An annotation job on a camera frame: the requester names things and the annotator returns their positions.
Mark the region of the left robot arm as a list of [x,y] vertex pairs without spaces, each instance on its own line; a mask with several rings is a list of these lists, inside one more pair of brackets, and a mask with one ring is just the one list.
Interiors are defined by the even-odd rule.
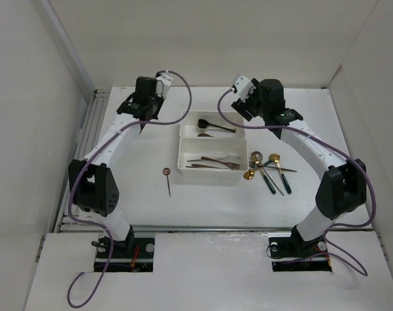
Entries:
[[128,237],[131,225],[117,209],[119,189],[112,168],[128,143],[144,128],[138,122],[158,118],[172,82],[173,78],[166,73],[155,78],[138,77],[134,92],[118,107],[102,139],[81,160],[74,159],[69,164],[69,207],[76,205],[86,213],[95,214],[94,223],[109,230],[112,249],[120,257],[133,252],[134,241]]

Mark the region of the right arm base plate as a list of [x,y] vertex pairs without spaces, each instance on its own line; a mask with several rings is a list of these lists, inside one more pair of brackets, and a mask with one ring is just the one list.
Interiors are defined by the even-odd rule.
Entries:
[[267,255],[272,259],[273,272],[332,272],[327,250],[322,238],[302,247],[290,236],[268,238]]

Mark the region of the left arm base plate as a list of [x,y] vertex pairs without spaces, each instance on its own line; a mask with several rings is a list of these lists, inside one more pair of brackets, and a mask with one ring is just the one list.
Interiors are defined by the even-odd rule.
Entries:
[[[100,236],[91,245],[96,249],[93,271],[102,272],[110,254],[110,240],[107,236]],[[128,241],[127,246],[123,242],[114,242],[106,272],[153,272],[154,250],[155,236],[135,236]]]

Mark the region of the silver thin fork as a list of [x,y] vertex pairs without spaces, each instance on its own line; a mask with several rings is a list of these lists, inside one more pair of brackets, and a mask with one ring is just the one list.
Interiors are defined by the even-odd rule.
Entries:
[[222,162],[232,162],[232,163],[240,163],[241,162],[241,158],[237,157],[235,155],[228,155],[226,157],[216,157],[216,158],[200,157],[198,159],[187,160],[187,162],[209,161],[209,160],[222,161]]

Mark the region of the copper spoon thin handle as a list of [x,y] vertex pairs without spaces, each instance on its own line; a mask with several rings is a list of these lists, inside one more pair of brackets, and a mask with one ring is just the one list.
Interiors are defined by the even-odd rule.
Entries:
[[166,180],[167,180],[167,189],[168,189],[169,197],[171,197],[171,187],[170,187],[170,182],[169,182],[170,173],[171,173],[171,170],[169,168],[166,167],[163,169],[163,175],[166,177]]

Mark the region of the rose gold fork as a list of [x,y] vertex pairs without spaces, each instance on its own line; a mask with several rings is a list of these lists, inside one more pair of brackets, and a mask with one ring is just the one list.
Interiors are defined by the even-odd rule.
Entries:
[[223,167],[213,167],[209,165],[201,165],[201,164],[191,164],[191,168],[209,168],[209,169],[220,169],[220,170],[228,170],[229,168],[223,168]]

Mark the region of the wooden brown fork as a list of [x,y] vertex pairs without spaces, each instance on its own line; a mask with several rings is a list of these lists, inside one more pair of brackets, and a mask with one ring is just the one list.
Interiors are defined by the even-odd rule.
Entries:
[[227,162],[227,157],[224,157],[224,158],[210,158],[210,157],[202,156],[200,159],[203,160],[203,161]]

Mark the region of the gold spoon green handle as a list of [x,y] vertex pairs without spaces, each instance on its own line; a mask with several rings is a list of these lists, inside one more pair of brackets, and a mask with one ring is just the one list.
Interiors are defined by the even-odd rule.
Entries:
[[[269,160],[272,161],[277,167],[281,168],[280,155],[278,155],[278,154],[270,154],[269,155]],[[279,172],[280,172],[280,177],[281,177],[283,186],[285,187],[285,190],[286,190],[287,194],[292,194],[291,186],[289,185],[289,182],[288,182],[285,174],[283,173],[282,170],[279,170]]]

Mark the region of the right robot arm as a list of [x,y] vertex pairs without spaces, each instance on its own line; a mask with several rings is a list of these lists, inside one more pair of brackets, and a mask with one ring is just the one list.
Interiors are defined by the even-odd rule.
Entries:
[[304,118],[286,107],[283,85],[276,79],[258,81],[237,75],[232,82],[238,99],[232,108],[245,120],[261,117],[265,126],[295,149],[320,179],[315,207],[291,230],[289,247],[305,255],[336,220],[366,201],[362,161],[347,159],[329,145],[322,145]]

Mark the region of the black ladle spoon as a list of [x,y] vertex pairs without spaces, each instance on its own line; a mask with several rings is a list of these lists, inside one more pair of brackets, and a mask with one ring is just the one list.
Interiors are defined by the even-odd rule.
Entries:
[[211,128],[217,128],[217,129],[225,130],[227,132],[232,132],[232,133],[236,132],[235,128],[228,128],[228,127],[220,126],[220,125],[217,125],[217,124],[213,124],[213,123],[208,122],[205,119],[199,119],[198,122],[197,122],[197,126],[200,129],[208,129],[209,127],[211,127]]

